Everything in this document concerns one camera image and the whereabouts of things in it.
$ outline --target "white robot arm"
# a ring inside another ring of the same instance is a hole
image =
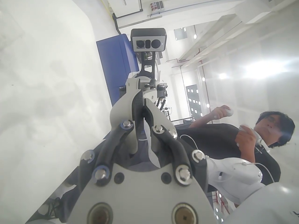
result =
[[[281,183],[265,186],[259,168],[241,158],[216,160],[207,156],[207,165],[208,183],[226,199],[240,205],[225,223],[299,223],[297,187]]]
[[[264,187],[259,168],[241,158],[216,160],[207,157],[208,183],[228,200],[240,205],[251,194]]]

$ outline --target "perforated panel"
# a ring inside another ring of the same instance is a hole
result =
[[[199,100],[197,85],[194,84],[194,85],[187,86],[186,92],[187,92],[191,117],[193,117],[194,119],[200,119],[202,108],[201,108],[201,102]]]

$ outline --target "ceiling light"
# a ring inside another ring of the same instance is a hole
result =
[[[219,74],[219,79],[227,79],[227,78],[228,78],[228,76],[226,73]]]
[[[245,67],[246,78],[264,79],[285,72],[285,63],[280,61],[260,61]]]

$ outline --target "black t-shirt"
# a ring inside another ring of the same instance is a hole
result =
[[[199,128],[177,129],[177,132],[178,137],[186,134],[193,138],[198,149],[211,158],[224,159],[241,157],[241,152],[235,142],[239,129],[230,124],[206,124]],[[182,136],[181,139],[185,140],[193,148],[196,148],[189,137]],[[275,159],[269,155],[263,146],[255,146],[254,155],[255,162],[263,164],[270,171],[274,181],[278,182],[281,171]],[[265,185],[271,184],[273,181],[267,170],[261,165],[256,166],[263,173],[262,183]]]

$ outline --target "man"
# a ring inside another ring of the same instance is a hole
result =
[[[275,159],[269,155],[269,148],[285,145],[290,141],[295,124],[287,115],[277,111],[266,111],[260,115],[254,127],[261,144],[256,145],[255,133],[247,126],[243,130],[230,124],[207,124],[215,117],[227,116],[228,106],[215,108],[211,113],[193,122],[187,129],[178,130],[178,135],[189,145],[202,150],[215,159],[242,158],[253,163],[261,163],[271,173],[275,182],[280,179],[281,171]],[[262,183],[272,183],[267,170],[258,165],[263,173]]]

